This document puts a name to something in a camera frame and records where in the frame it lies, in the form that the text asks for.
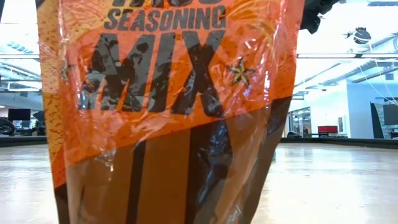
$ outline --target brown stripe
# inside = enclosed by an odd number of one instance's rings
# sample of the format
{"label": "brown stripe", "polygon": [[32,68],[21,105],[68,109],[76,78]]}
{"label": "brown stripe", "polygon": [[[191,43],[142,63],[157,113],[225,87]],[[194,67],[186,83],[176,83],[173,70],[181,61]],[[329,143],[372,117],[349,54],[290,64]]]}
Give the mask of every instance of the brown stripe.
{"label": "brown stripe", "polygon": [[185,224],[217,221],[215,208],[232,156],[225,120],[191,129]]}
{"label": "brown stripe", "polygon": [[134,146],[117,149],[114,156],[108,158],[104,166],[109,167],[109,180],[101,202],[98,224],[124,223],[127,217],[127,205],[130,193],[130,177],[137,148]]}
{"label": "brown stripe", "polygon": [[71,223],[126,222],[135,152],[134,147],[124,147],[67,169]]}
{"label": "brown stripe", "polygon": [[271,104],[271,113],[268,118],[268,129],[261,142],[256,165],[247,181],[244,189],[242,214],[239,217],[239,224],[250,224],[257,210],[262,188],[278,145],[287,112],[289,110],[291,97],[274,100]]}
{"label": "brown stripe", "polygon": [[188,129],[147,141],[138,224],[183,224],[189,140]]}
{"label": "brown stripe", "polygon": [[127,206],[126,224],[137,223],[138,201],[141,191],[142,170],[144,168],[144,159],[145,159],[145,145],[146,144],[144,141],[140,142],[134,149],[134,161],[132,163],[132,169],[131,169],[131,178],[130,178],[131,182],[130,182],[129,203]]}

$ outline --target plastic bag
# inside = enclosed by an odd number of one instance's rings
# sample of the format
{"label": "plastic bag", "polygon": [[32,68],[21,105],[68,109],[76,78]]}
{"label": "plastic bag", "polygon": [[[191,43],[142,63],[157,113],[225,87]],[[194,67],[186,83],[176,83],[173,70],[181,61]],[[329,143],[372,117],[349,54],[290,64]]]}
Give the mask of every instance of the plastic bag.
{"label": "plastic bag", "polygon": [[250,223],[289,108],[302,11],[293,0],[42,1],[67,222]]}

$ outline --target black stripe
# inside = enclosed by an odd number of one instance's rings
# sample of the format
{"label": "black stripe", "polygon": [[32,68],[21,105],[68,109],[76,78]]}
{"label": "black stripe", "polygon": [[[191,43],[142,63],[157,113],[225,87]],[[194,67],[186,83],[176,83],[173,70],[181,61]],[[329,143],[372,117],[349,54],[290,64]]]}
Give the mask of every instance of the black stripe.
{"label": "black stripe", "polygon": [[55,201],[57,203],[59,224],[70,224],[67,184],[62,184],[61,186],[54,189],[54,193]]}
{"label": "black stripe", "polygon": [[0,0],[0,22],[1,22],[2,11],[4,9],[5,3],[6,3],[6,0]]}
{"label": "black stripe", "polygon": [[141,192],[141,180],[142,171],[144,169],[144,157],[145,157],[145,147],[146,142],[142,141],[137,143],[134,149],[134,158],[132,162],[132,170],[130,177],[130,192],[129,192],[129,202],[127,205],[127,218],[126,224],[137,223],[138,217],[138,203],[139,195]]}
{"label": "black stripe", "polygon": [[272,156],[275,153],[275,148],[284,130],[290,101],[291,97],[272,101],[271,113],[268,117],[268,130],[260,144],[256,164],[244,188],[242,214],[239,218],[239,224],[250,224],[257,210],[262,188],[271,165]]}
{"label": "black stripe", "polygon": [[217,220],[215,208],[232,156],[225,120],[191,129],[185,224]]}
{"label": "black stripe", "polygon": [[83,215],[83,209],[85,206],[85,191],[86,191],[86,186],[83,186],[83,188],[81,189],[81,193],[80,193],[80,204],[79,204],[79,210],[78,210],[78,224],[81,223],[82,220],[84,220],[84,215]]}
{"label": "black stripe", "polygon": [[45,0],[36,0],[36,9],[38,9]]}

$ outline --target computer monitor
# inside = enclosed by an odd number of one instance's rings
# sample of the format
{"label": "computer monitor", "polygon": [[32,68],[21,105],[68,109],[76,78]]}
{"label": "computer monitor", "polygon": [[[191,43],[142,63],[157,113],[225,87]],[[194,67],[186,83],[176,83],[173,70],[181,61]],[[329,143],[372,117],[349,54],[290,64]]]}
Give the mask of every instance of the computer monitor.
{"label": "computer monitor", "polygon": [[384,105],[384,125],[398,125],[398,106]]}
{"label": "computer monitor", "polygon": [[8,109],[8,120],[13,121],[30,121],[30,109],[10,108]]}
{"label": "computer monitor", "polygon": [[29,129],[30,128],[30,121],[22,121],[21,128]]}

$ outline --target gold star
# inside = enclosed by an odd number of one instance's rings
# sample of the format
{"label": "gold star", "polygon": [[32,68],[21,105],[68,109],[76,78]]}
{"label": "gold star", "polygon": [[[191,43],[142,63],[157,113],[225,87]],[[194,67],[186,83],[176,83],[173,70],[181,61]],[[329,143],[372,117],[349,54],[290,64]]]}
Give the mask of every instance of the gold star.
{"label": "gold star", "polygon": [[246,85],[250,85],[247,74],[253,74],[255,70],[247,69],[244,66],[243,58],[239,59],[239,65],[237,67],[229,66],[228,69],[234,74],[234,80],[232,81],[232,85],[237,84],[239,81],[242,81]]}

